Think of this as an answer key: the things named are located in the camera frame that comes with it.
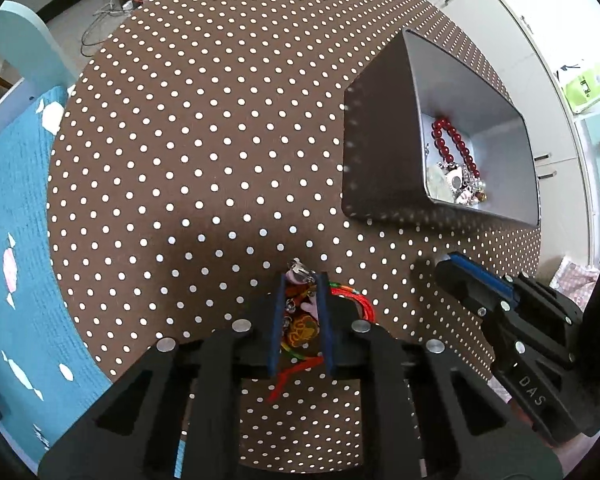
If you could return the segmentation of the silver metal tin box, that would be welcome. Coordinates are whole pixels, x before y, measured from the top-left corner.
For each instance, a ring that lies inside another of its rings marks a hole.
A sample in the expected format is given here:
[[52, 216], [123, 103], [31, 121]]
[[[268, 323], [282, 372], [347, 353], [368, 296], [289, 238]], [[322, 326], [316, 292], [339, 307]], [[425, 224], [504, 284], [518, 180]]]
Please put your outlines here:
[[[435, 164], [453, 203], [428, 195]], [[534, 229], [538, 178], [524, 118], [465, 63], [403, 29], [344, 94], [341, 206], [383, 222]]]

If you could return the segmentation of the white low cabinet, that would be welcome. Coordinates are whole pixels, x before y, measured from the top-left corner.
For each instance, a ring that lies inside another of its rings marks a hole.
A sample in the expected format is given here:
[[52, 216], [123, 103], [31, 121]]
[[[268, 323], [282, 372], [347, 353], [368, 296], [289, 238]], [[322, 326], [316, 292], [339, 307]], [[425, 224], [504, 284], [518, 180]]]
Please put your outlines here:
[[538, 275], [550, 280], [565, 258], [587, 266], [598, 246], [593, 194], [566, 99], [539, 49], [504, 0], [428, 0], [463, 29], [524, 116], [540, 181]]

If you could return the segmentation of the pale green jade pendant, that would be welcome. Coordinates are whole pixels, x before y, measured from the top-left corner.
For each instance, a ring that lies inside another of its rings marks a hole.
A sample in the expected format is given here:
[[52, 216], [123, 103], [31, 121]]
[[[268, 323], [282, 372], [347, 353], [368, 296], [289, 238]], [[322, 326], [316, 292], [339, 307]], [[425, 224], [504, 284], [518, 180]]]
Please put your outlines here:
[[433, 200], [453, 203], [455, 200], [454, 190], [446, 180], [446, 171], [440, 164], [427, 167], [426, 171], [427, 192]]

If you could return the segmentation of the pink checked cloth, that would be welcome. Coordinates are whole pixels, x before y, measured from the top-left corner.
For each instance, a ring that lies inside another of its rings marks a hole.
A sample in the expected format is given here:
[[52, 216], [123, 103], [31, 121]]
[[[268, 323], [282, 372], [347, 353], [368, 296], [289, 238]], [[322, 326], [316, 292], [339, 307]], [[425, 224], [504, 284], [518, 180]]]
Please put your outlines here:
[[600, 269], [596, 266], [582, 266], [573, 258], [565, 256], [550, 279], [550, 288], [568, 297], [584, 311], [599, 276]]

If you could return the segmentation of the blue patterned bed mat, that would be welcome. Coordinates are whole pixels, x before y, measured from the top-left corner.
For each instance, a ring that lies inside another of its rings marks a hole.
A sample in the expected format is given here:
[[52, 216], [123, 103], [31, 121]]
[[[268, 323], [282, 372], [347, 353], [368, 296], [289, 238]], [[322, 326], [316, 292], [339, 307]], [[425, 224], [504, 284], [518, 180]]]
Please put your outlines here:
[[33, 463], [109, 387], [50, 264], [46, 188], [68, 98], [57, 86], [0, 133], [0, 411]]

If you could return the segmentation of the brown polka dot tablecloth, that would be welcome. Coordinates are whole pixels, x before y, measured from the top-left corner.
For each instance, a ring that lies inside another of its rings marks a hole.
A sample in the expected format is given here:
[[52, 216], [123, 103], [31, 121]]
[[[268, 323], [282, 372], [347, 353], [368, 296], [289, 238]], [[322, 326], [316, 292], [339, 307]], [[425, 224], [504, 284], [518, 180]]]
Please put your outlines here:
[[[403, 29], [488, 69], [427, 0], [148, 0], [99, 48], [54, 143], [48, 228], [62, 296], [114, 382], [43, 457], [42, 478], [201, 479], [202, 345], [294, 258], [362, 292], [400, 341], [419, 479], [560, 476], [484, 379], [496, 309], [479, 318], [434, 280], [451, 252], [505, 278], [496, 232], [526, 250], [535, 228], [342, 210], [344, 94]], [[279, 351], [277, 372], [288, 364]], [[362, 479], [358, 382], [320, 366], [271, 404], [277, 372], [242, 380], [239, 463]]]

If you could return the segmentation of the green card stand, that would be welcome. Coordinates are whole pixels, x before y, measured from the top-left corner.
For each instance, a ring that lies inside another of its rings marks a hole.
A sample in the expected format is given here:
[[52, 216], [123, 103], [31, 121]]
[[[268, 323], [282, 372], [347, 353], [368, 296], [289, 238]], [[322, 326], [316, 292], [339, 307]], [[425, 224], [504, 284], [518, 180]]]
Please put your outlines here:
[[600, 71], [586, 70], [564, 88], [565, 98], [573, 114], [581, 114], [600, 102]]

